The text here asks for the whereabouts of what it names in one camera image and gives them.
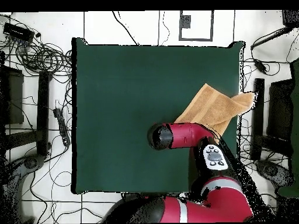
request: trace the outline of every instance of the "floor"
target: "floor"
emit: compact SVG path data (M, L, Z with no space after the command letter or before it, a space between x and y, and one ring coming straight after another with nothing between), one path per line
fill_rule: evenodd
M192 20L196 23L210 23L206 18L205 11L184 11L184 15L192 15ZM215 10L214 11L214 30L213 41L179 41L179 11L145 11L145 12L115 12L116 17L128 28L133 39L138 44L147 45L163 45L163 46L220 46L227 47L233 41L246 42L244 59L250 58L250 45L259 37L271 33L283 27L280 10ZM64 53L71 49L71 39L73 37L84 37L88 44L134 44L126 30L116 22L112 12L30 12L30 13L13 13L12 18L25 23L38 30L41 33L43 43L52 43L59 46ZM0 27L8 21L7 18L0 16ZM200 25L193 25L190 32L184 33L188 37L206 38L207 28L200 29ZM280 61L285 62L288 51L293 43L298 30L293 30L288 35L283 35L264 45L254 49L253 56L263 61ZM0 30L0 40L5 39ZM297 42L295 41L290 54L287 58L292 61L299 56ZM13 68L21 66L16 65L16 58L10 57L10 65ZM265 79L265 102L268 100L269 86L272 82L290 78L290 68L287 64L280 64L280 71L274 76L266 76L255 67L251 61L244 63L246 87L244 92L253 90L253 80L255 78ZM279 67L277 64L269 64L270 71L268 74L275 74ZM37 101L37 83L35 77L25 77L23 87L23 100L27 103L23 106L24 112L27 114L32 126L36 126L37 107L28 105L33 104L33 99ZM50 84L50 108L53 109L64 101L65 84L52 80ZM65 120L71 129L71 112L64 113ZM243 115L242 133L250 134L251 111ZM267 103L265 103L264 111L264 132L267 126ZM30 128L28 122L24 121L22 125L13 125L11 128ZM10 129L7 127L7 133L18 132L21 130ZM49 117L49 141L52 141L59 132L57 120L50 112ZM26 151L34 148L35 144L25 145L12 149L7 152L10 160L17 159L24 155ZM58 137L53 142L52 157L60 154L64 150L61 138ZM262 157L266 158L269 153L263 152ZM250 163L246 160L246 152L242 153L244 164ZM272 158L281 159L280 154L275 154ZM54 222L50 216L54 210L57 223L98 223L100 216L103 216L109 208L117 202L121 196L117 193L105 192L88 192L83 195L74 195L70 192L71 183L71 159L72 152L69 149L63 154L59 160L53 159L51 163L46 163L40 170L36 172L36 178L33 183L32 190L34 193L47 201L47 209L45 203L35 198L30 190L30 183L33 180L33 174L26 177L22 189L22 206L26 216L34 216L35 222L40 218L40 223ZM273 186L270 182L261 178L254 171L254 165L247 167L255 181L259 192L274 195ZM275 206L275 200L264 195L263 199L266 204Z

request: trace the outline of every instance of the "brown towel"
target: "brown towel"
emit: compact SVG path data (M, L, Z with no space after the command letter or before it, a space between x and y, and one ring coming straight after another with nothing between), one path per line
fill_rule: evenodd
M205 84L175 123L202 124L219 137L233 117L250 109L253 97L254 94L249 92L229 98Z

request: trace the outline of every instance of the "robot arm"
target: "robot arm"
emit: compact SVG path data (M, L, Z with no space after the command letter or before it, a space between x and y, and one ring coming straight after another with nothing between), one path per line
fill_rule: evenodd
M191 149L190 155L199 174L189 194L191 201L175 197L121 200L102 223L243 222L254 215L252 208L257 215L263 213L266 219L273 216L243 165L222 139L216 144L214 134L204 126L156 124L147 137L156 150Z

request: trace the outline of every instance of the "white control panel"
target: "white control panel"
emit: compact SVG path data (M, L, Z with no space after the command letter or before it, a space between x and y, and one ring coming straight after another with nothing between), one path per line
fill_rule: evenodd
M211 170L225 170L228 169L227 162L220 149L215 145L208 145L203 150L204 160L208 169Z

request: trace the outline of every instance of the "green table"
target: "green table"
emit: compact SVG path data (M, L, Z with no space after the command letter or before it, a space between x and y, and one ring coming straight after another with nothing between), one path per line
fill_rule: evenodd
M86 45L77 38L72 49L75 192L188 191L189 149L155 151L147 130L175 121L205 83L237 95L243 42L229 48L154 47ZM235 117L223 136L234 154L236 135Z

